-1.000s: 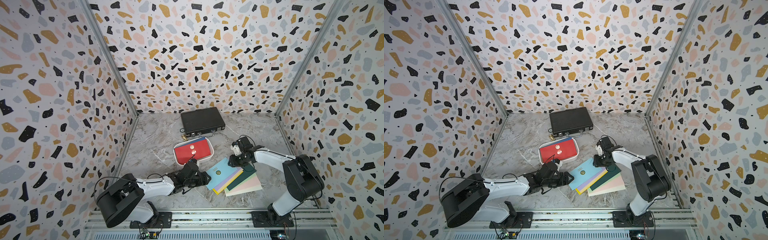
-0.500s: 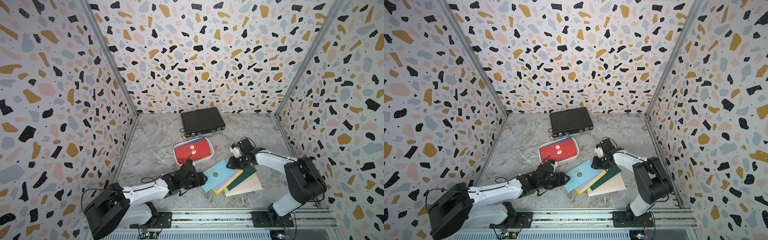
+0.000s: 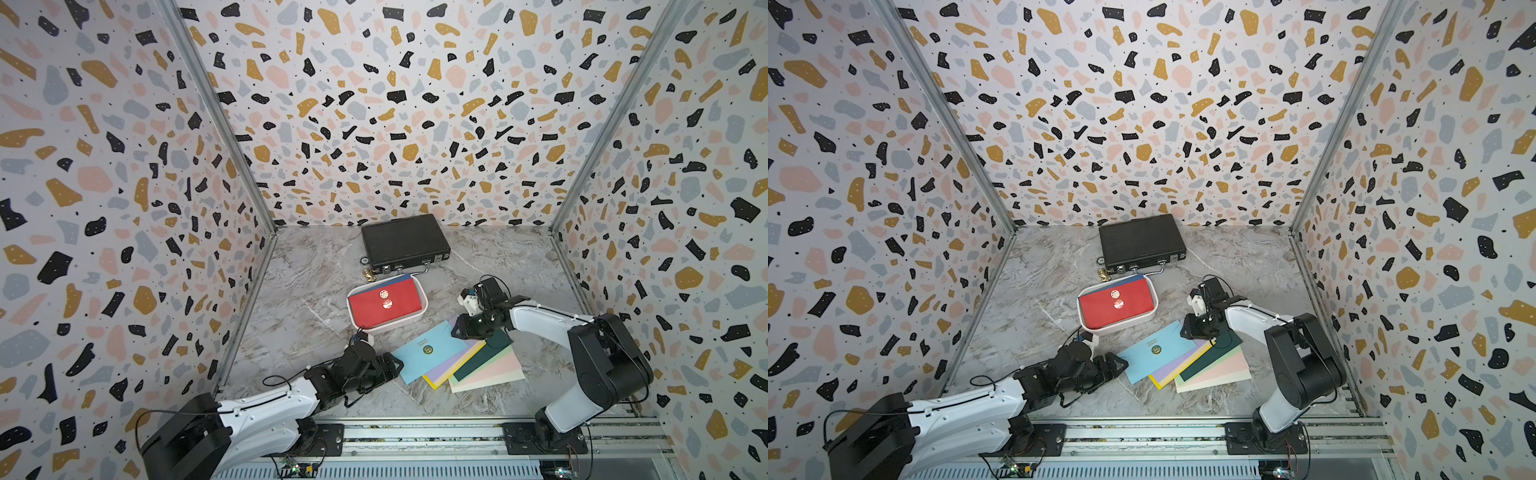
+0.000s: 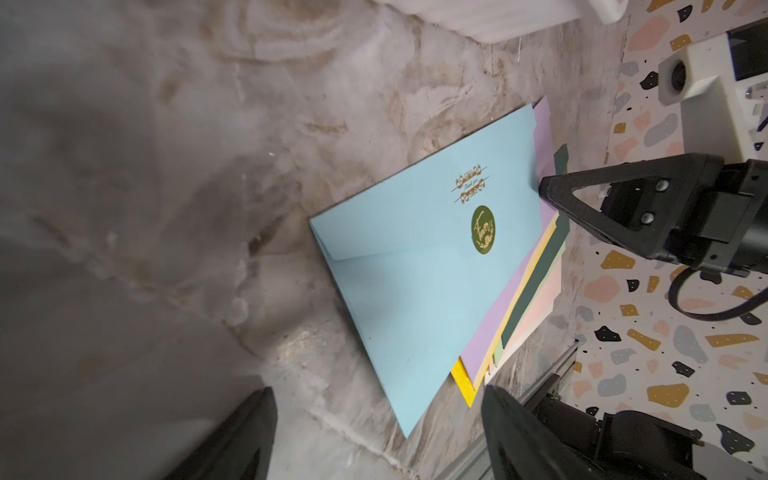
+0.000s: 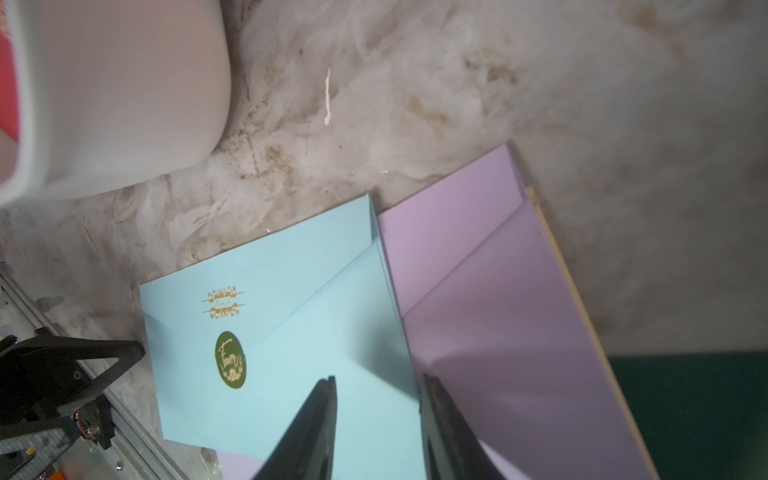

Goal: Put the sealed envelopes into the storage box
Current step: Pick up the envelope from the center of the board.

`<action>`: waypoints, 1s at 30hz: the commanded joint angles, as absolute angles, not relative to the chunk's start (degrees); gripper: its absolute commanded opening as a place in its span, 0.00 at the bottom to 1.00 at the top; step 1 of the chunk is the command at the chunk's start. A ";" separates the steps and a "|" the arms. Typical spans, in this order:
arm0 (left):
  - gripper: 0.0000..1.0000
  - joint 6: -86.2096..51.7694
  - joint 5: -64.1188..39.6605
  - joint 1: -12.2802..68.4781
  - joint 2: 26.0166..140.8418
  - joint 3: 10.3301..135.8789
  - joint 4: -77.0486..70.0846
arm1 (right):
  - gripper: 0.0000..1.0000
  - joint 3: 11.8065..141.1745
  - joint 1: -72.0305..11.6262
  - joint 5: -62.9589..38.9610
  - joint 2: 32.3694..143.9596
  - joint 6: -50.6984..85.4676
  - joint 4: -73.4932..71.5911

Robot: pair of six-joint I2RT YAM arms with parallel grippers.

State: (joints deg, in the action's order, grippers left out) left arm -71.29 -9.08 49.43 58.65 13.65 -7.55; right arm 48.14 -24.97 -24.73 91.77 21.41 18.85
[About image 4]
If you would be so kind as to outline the white storage tray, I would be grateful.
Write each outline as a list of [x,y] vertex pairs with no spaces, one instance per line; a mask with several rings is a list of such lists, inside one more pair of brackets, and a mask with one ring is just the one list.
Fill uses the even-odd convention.
[[582,18],[604,24],[624,16],[627,0],[382,0],[483,44],[495,44]]

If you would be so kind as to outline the light blue envelope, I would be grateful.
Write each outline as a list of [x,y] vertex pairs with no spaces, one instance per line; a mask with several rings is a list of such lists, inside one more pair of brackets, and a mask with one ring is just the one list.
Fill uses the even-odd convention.
[[544,226],[522,107],[310,226],[409,435]]

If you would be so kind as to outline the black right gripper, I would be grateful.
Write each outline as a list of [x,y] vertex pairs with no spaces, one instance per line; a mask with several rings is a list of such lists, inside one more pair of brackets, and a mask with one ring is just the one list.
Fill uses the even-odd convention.
[[684,258],[697,206],[693,268],[767,272],[763,160],[724,166],[721,157],[686,153],[548,176],[539,195],[594,237],[650,260]]

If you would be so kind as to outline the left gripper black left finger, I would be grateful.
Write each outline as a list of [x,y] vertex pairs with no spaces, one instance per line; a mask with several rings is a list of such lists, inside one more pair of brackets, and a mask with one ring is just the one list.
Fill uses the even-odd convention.
[[274,392],[252,392],[176,468],[168,479],[265,479],[275,441]]

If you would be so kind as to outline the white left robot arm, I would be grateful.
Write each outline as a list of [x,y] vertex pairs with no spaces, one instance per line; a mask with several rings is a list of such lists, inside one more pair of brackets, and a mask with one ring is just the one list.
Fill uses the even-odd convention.
[[[624,410],[601,419],[540,387],[521,404],[487,388],[483,438],[444,471],[445,479],[764,479],[766,471],[733,452],[745,438],[728,428],[718,448],[689,430],[646,413]],[[271,388],[249,395],[170,479],[264,479],[278,411]]]

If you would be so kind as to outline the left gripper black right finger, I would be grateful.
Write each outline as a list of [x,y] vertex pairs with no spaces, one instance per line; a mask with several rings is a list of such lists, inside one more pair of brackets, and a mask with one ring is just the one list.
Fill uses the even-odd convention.
[[600,477],[506,390],[495,386],[485,390],[481,417],[496,479]]

